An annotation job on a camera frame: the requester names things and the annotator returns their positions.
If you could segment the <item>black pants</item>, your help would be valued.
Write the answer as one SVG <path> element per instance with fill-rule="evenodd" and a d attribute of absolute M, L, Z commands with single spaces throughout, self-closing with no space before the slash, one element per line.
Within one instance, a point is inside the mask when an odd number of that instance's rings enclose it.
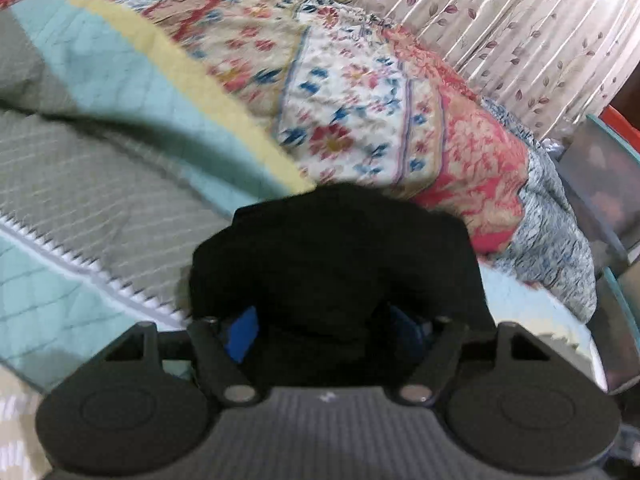
<path fill-rule="evenodd" d="M 239 209 L 195 249 L 194 318 L 254 308 L 240 364 L 256 386 L 391 386 L 420 354 L 402 348 L 393 308 L 418 323 L 495 326 L 464 222 L 354 184 Z"/>

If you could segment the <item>striped teal beige quilt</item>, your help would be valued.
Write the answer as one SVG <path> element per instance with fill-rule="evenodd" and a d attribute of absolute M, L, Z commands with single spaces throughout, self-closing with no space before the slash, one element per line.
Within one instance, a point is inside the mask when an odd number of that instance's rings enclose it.
<path fill-rule="evenodd" d="M 1 13 L 2 358 L 55 479 L 601 479 L 615 402 L 511 322 L 432 321 L 391 386 L 258 387 L 194 318 L 195 249 L 316 189 L 160 28 L 108 0 Z"/>

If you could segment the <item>red floral patchwork blanket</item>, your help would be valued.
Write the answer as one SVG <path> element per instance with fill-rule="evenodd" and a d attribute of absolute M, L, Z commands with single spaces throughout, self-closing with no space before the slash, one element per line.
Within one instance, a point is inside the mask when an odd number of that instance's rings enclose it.
<path fill-rule="evenodd" d="M 108 1 L 201 62 L 303 176 L 457 214 L 495 268 L 592 318 L 591 249 L 551 157 L 405 27 L 348 0 Z"/>

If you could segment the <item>teal-framed storage box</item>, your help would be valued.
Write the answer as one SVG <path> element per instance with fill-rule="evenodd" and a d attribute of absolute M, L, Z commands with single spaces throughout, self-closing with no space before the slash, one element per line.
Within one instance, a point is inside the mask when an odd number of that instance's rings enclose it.
<path fill-rule="evenodd" d="M 639 154 L 589 115 L 555 163 L 597 279 L 588 323 L 610 393 L 639 381 Z"/>

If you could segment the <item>beige leaf print curtain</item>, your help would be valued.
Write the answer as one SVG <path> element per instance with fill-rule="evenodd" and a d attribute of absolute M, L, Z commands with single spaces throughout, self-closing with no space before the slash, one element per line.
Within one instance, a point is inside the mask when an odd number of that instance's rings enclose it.
<path fill-rule="evenodd" d="M 412 31 L 544 138 L 601 113 L 639 63 L 639 0 L 352 0 Z"/>

